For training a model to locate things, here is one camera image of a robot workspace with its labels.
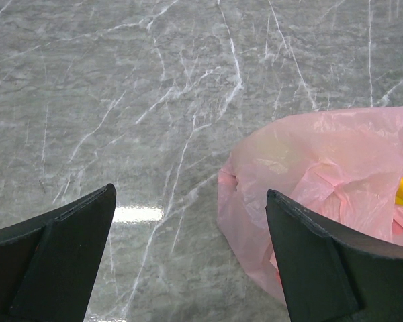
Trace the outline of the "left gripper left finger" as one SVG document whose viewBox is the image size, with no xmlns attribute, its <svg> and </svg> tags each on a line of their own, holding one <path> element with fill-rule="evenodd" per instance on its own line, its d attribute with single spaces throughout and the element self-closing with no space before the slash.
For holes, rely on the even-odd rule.
<svg viewBox="0 0 403 322">
<path fill-rule="evenodd" d="M 0 229 L 0 321 L 83 321 L 115 208 L 108 184 Z"/>
</svg>

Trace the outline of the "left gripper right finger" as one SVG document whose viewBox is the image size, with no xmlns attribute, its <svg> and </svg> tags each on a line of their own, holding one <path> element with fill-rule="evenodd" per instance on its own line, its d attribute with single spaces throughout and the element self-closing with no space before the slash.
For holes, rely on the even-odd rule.
<svg viewBox="0 0 403 322">
<path fill-rule="evenodd" d="M 403 246 L 276 190 L 266 215 L 291 321 L 403 321 Z"/>
</svg>

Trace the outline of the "pink plastic bag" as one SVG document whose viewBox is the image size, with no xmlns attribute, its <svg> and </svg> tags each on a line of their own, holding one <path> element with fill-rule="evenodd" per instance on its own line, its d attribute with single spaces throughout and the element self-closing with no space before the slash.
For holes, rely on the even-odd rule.
<svg viewBox="0 0 403 322">
<path fill-rule="evenodd" d="M 284 301 L 266 216 L 267 191 L 371 237 L 403 246 L 403 107 L 278 119 L 242 140 L 218 175 L 218 217 L 244 272 Z"/>
</svg>

